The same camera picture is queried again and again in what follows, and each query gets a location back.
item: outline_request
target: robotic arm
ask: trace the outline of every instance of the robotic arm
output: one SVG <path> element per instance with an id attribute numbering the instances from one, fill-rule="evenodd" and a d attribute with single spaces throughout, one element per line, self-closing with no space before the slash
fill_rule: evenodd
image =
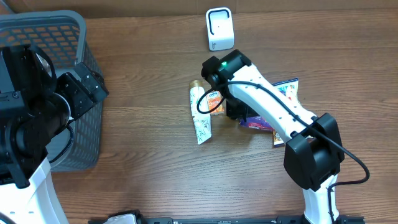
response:
<path id="1" fill-rule="evenodd" d="M 50 58 L 38 47 L 4 47 L 0 54 L 0 220 L 68 223 L 45 147 L 109 92 L 101 75 L 84 63 L 75 66 L 76 76 L 57 78 Z"/>
<path id="2" fill-rule="evenodd" d="M 210 91 L 218 90 L 225 97 L 227 116 L 246 119 L 259 114 L 279 133 L 286 143 L 284 167 L 303 188 L 306 221 L 329 224 L 331 217 L 335 221 L 339 215 L 335 193 L 332 191 L 329 202 L 328 187 L 336 182 L 345 157 L 336 145 L 318 138 L 322 133 L 341 146 L 335 119 L 329 114 L 318 118 L 288 100 L 238 50 L 221 60 L 207 60 L 201 75 L 211 85 Z"/>

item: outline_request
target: snack bag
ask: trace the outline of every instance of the snack bag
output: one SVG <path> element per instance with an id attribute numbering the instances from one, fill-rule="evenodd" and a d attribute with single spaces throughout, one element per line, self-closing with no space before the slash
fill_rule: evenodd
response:
<path id="1" fill-rule="evenodd" d="M 278 146 L 283 146 L 285 143 L 283 142 L 283 140 L 280 138 L 279 134 L 273 130 L 272 131 L 272 136 L 274 139 L 274 146 L 278 147 Z"/>
<path id="2" fill-rule="evenodd" d="M 209 105 L 209 110 L 212 110 L 216 107 L 222 100 L 221 93 L 219 91 L 214 91 L 212 93 L 207 94 L 207 104 Z M 220 105 L 216 110 L 210 113 L 210 115 L 219 115 L 224 114 L 224 107 Z"/>

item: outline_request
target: gray plastic basket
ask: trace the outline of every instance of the gray plastic basket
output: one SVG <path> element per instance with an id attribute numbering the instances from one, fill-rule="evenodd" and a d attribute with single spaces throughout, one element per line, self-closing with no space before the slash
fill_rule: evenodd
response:
<path id="1" fill-rule="evenodd" d="M 73 11 L 28 12 L 0 16 L 0 47 L 35 44 L 50 56 L 59 77 L 84 62 L 91 70 L 102 72 L 86 43 L 84 18 Z M 51 163 L 52 171 L 84 170 L 93 167 L 100 148 L 102 103 L 71 124 L 75 141 L 66 153 Z M 67 145 L 68 130 L 47 145 L 51 160 Z"/>

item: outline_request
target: colorful snack package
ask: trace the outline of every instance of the colorful snack package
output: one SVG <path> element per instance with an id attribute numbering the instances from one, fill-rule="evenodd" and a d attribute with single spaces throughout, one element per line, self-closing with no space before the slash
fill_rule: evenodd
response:
<path id="1" fill-rule="evenodd" d="M 212 110 L 214 107 L 216 107 L 223 97 L 221 96 L 221 93 L 219 91 L 214 91 L 212 93 L 207 94 L 207 104 L 209 105 L 209 110 Z M 210 115 L 219 115 L 219 114 L 224 114 L 224 107 L 223 105 L 220 105 L 215 109 L 213 112 L 210 113 Z"/>
<path id="2" fill-rule="evenodd" d="M 272 136 L 274 139 L 274 146 L 278 147 L 278 146 L 283 146 L 285 143 L 283 142 L 283 140 L 280 138 L 279 134 L 273 130 L 272 131 Z"/>
<path id="3" fill-rule="evenodd" d="M 297 99 L 297 90 L 299 88 L 299 78 L 294 78 L 291 80 L 277 82 L 272 85 L 274 87 L 276 87 L 281 93 L 283 93 L 283 95 L 285 95 L 290 100 L 300 103 L 299 100 Z M 271 127 L 271 125 L 269 125 L 269 123 L 266 120 L 264 120 L 264 118 L 262 118 L 261 116 L 247 118 L 246 122 L 243 119 L 241 119 L 239 121 L 239 124 L 241 126 L 244 126 L 247 128 L 254 128 L 254 129 L 260 129 L 260 130 L 266 130 L 266 131 L 274 130 Z"/>

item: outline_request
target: white device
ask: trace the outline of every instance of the white device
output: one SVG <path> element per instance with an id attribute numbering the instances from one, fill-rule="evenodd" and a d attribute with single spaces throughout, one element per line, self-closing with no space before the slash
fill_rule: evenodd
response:
<path id="1" fill-rule="evenodd" d="M 234 47 L 232 13 L 227 7 L 209 9 L 206 12 L 207 35 L 211 51 Z"/>
<path id="2" fill-rule="evenodd" d="M 240 68 L 234 73 L 233 81 L 247 81 L 261 84 L 278 97 L 295 114 L 299 115 L 307 124 L 311 124 L 314 114 L 305 110 L 298 103 L 288 100 L 280 91 L 275 89 L 258 71 L 255 65 Z M 245 102 L 279 133 L 282 140 L 287 142 L 293 131 L 301 132 L 305 126 L 294 122 L 291 115 L 268 93 L 254 86 L 235 84 L 228 86 L 230 93 L 237 99 Z M 337 175 L 332 175 L 324 181 L 321 187 L 314 192 L 311 189 L 303 190 L 305 199 L 305 218 L 311 224 L 331 224 L 328 209 L 327 187 L 335 183 Z M 55 195 L 50 175 L 49 161 L 44 159 L 39 168 L 29 179 L 30 186 L 18 189 L 15 184 L 0 185 L 0 213 L 6 215 L 16 223 L 68 223 L 67 218 Z M 336 220 L 339 213 L 335 205 L 335 193 L 331 194 L 332 212 Z M 113 217 L 107 223 L 135 224 L 135 218 L 130 215 Z"/>

